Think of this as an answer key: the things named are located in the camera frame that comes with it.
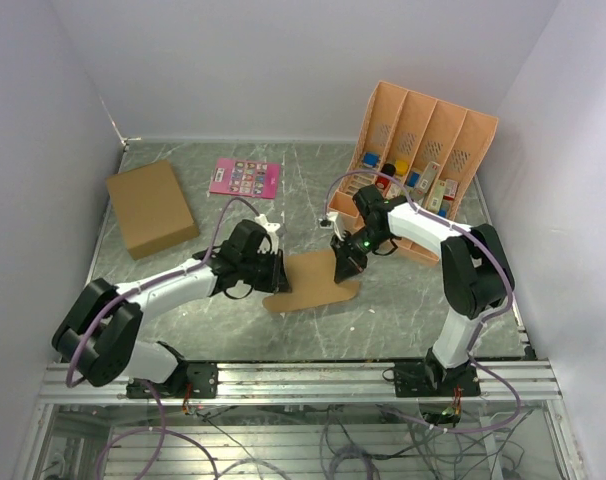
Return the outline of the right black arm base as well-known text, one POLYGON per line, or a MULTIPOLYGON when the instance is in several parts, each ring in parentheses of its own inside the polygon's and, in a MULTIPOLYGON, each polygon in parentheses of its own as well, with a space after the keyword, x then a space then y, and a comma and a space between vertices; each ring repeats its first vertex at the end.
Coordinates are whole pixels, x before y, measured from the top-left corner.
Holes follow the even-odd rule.
POLYGON ((443 369, 436 362, 412 359, 396 362, 382 372, 397 398, 475 397, 481 393, 477 370, 465 363, 443 369))

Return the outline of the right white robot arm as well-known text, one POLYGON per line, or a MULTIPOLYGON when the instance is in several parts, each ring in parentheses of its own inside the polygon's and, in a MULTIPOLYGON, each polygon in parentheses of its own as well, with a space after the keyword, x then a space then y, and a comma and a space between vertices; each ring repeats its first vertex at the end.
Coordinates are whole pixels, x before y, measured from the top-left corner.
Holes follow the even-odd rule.
POLYGON ((463 225, 436 216, 406 196, 386 199, 374 185, 359 189, 353 202, 362 217, 354 233, 335 232, 331 248, 334 282, 362 273, 368 256, 388 242, 408 239, 438 256, 448 314, 441 333, 425 357, 425 387, 448 394, 470 363, 483 325, 511 308, 514 278, 495 228, 487 223, 463 225))

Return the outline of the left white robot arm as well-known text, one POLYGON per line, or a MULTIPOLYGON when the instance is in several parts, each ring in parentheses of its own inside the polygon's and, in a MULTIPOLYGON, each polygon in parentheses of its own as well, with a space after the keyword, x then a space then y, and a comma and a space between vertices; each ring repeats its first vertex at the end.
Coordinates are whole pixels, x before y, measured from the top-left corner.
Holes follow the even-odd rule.
POLYGON ((281 224, 259 215, 239 222, 219 246, 155 277, 117 285, 93 280, 55 331, 52 347, 94 387, 125 375, 175 397, 196 384, 196 364, 164 342, 140 340, 141 326, 194 300, 230 298, 239 284, 249 292, 290 292, 282 235, 281 224))

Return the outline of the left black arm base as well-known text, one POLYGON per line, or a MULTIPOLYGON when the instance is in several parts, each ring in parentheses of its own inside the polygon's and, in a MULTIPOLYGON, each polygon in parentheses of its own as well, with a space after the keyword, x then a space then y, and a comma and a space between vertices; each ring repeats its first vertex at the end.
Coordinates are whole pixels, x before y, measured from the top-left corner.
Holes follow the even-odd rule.
POLYGON ((151 382, 159 397, 190 399, 214 399, 218 389, 219 370, 215 363, 180 362, 175 371, 163 383, 151 382))

